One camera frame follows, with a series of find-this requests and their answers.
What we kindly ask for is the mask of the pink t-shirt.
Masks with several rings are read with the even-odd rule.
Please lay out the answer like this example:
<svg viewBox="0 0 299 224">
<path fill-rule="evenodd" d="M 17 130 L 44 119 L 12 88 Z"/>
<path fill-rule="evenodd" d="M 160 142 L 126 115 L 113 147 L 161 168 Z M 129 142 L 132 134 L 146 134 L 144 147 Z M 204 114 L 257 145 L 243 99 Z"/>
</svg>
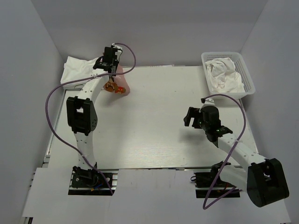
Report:
<svg viewBox="0 0 299 224">
<path fill-rule="evenodd" d="M 123 73 L 123 68 L 119 64 L 115 73 Z M 105 83 L 103 88 L 107 92 L 112 92 L 123 96 L 126 96 L 130 93 L 130 87 L 124 75 L 111 75 L 111 73 L 109 73 L 109 80 Z"/>
</svg>

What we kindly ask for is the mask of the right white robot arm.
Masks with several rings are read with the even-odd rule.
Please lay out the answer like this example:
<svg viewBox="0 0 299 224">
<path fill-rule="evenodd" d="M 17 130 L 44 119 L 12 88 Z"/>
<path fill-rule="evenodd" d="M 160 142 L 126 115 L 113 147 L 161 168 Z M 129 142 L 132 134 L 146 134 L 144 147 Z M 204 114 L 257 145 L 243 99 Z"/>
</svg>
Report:
<svg viewBox="0 0 299 224">
<path fill-rule="evenodd" d="M 281 162 L 275 158 L 267 159 L 240 142 L 232 130 L 221 124 L 217 107 L 189 107 L 184 125 L 202 129 L 211 143 L 240 165 L 236 168 L 228 161 L 214 164 L 210 171 L 211 187 L 229 183 L 246 192 L 257 207 L 289 197 Z"/>
</svg>

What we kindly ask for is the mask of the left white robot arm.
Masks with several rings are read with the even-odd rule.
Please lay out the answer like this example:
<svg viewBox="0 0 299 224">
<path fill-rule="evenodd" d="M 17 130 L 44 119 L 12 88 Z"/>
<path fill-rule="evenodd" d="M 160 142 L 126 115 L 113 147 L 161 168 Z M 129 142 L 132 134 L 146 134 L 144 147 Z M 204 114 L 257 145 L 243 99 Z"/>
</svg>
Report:
<svg viewBox="0 0 299 224">
<path fill-rule="evenodd" d="M 100 69 L 109 75 L 87 81 L 79 94 L 67 98 L 67 121 L 75 135 L 77 149 L 81 152 L 78 155 L 78 167 L 81 169 L 97 166 L 93 153 L 93 131 L 98 123 L 94 102 L 112 77 L 111 74 L 116 72 L 121 54 L 122 48 L 115 44 L 105 47 L 103 57 L 96 60 L 93 69 Z"/>
</svg>

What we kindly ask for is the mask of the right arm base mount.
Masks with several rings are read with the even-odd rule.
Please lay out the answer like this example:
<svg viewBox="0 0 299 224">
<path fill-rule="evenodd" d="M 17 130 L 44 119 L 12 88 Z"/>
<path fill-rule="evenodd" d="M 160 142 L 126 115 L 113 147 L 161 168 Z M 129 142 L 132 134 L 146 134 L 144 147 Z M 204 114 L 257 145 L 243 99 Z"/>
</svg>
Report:
<svg viewBox="0 0 299 224">
<path fill-rule="evenodd" d="M 214 164 L 211 170 L 208 172 L 195 172 L 190 178 L 190 181 L 195 184 L 196 198 L 204 199 L 212 184 L 216 174 L 218 173 L 222 161 Z M 213 189 L 209 195 L 210 198 L 218 198 L 223 194 L 229 192 L 234 186 L 228 182 L 222 181 L 220 178 L 217 179 Z"/>
</svg>

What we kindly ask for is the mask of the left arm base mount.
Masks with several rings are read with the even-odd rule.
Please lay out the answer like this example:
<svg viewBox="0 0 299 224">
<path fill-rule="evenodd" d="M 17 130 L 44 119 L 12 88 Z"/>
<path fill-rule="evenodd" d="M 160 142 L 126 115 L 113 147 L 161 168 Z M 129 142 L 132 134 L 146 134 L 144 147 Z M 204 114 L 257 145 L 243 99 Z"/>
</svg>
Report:
<svg viewBox="0 0 299 224">
<path fill-rule="evenodd" d="M 74 166 L 68 190 L 71 196 L 111 196 L 109 183 L 114 192 L 117 185 L 117 173 L 104 172 L 105 178 L 95 170 L 85 170 Z"/>
</svg>

